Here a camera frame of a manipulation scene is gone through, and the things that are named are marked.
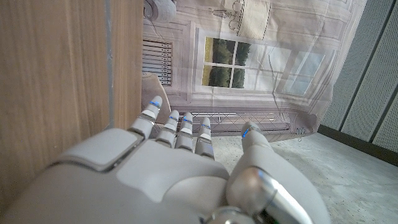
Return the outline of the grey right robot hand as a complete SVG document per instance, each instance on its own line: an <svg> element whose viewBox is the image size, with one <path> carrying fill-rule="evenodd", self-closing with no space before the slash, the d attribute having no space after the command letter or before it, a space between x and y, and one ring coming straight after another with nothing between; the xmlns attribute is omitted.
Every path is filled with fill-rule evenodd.
<svg viewBox="0 0 398 224"><path fill-rule="evenodd" d="M241 130L231 172L215 161L210 120L197 140L192 115L169 115L154 97L127 129L63 152L1 215L2 223L329 223L317 188L278 155L259 127Z"/></svg>

